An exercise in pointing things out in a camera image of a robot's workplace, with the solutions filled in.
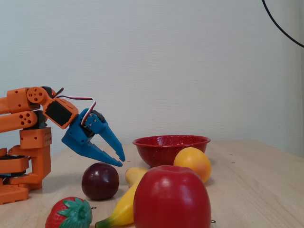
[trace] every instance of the speckled red bowl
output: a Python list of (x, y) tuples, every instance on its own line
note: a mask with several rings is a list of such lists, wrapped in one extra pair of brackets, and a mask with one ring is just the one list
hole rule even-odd
[(140, 157), (151, 167), (173, 165), (176, 155), (186, 147), (206, 151), (210, 139), (196, 135), (160, 135), (136, 139)]

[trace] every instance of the table surface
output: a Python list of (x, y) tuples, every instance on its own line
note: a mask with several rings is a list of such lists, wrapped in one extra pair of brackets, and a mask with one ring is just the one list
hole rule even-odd
[[(108, 147), (101, 147), (116, 157)], [(60, 199), (77, 196), (87, 199), (93, 223), (108, 217), (128, 189), (124, 173), (130, 167), (147, 165), (136, 147), (124, 146), (126, 162), (117, 168), (121, 185), (115, 197), (91, 201), (81, 190), (82, 174), (96, 161), (69, 149), (52, 157), (52, 172), (43, 189), (30, 192), (27, 201), (0, 206), (0, 227), (42, 228), (52, 206)], [(304, 159), (253, 140), (213, 141), (206, 154), (212, 163), (206, 183), (212, 220), (211, 228), (303, 228)]]

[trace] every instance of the strawberry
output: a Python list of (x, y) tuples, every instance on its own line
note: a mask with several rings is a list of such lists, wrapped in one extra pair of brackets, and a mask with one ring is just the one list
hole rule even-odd
[(53, 206), (45, 228), (89, 228), (91, 222), (89, 203), (77, 197), (67, 197)]

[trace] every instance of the black cable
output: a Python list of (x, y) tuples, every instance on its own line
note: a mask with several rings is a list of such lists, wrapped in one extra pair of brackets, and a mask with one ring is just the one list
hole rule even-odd
[(298, 41), (296, 41), (295, 39), (293, 39), (290, 35), (288, 35), (288, 34), (287, 34), (287, 33), (278, 25), (278, 23), (277, 23), (277, 22), (275, 21), (275, 19), (272, 17), (272, 15), (271, 15), (271, 13), (270, 13), (270, 11), (269, 11), (269, 9), (268, 9), (266, 3), (265, 3), (265, 0), (262, 0), (262, 2), (263, 2), (263, 5), (264, 5), (264, 7), (265, 7), (265, 9), (266, 9), (266, 11), (267, 11), (267, 13), (268, 13), (268, 15), (270, 16), (270, 18), (271, 18), (271, 20), (274, 22), (274, 24), (278, 27), (278, 29), (279, 29), (281, 32), (283, 32), (288, 38), (290, 38), (294, 43), (296, 43), (297, 45), (299, 45), (299, 46), (301, 46), (301, 47), (304, 48), (304, 45), (303, 45), (303, 44), (301, 44), (301, 43), (299, 43)]

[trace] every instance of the yellow banana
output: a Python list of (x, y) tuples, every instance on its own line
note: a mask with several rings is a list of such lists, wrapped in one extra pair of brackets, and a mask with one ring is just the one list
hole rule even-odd
[(141, 180), (138, 180), (120, 199), (112, 215), (105, 220), (95, 223), (95, 228), (110, 228), (114, 226), (124, 226), (134, 223), (133, 201), (135, 191)]
[(131, 187), (138, 180), (141, 180), (147, 171), (148, 170), (145, 168), (139, 168), (139, 167), (129, 168), (127, 172), (125, 172), (125, 180), (127, 181), (129, 187)]
[(147, 172), (144, 168), (130, 168), (125, 174), (126, 181), (130, 186), (116, 205), (112, 215), (102, 221), (95, 223), (95, 228), (110, 228), (114, 226), (124, 226), (134, 223), (133, 201), (139, 182)]

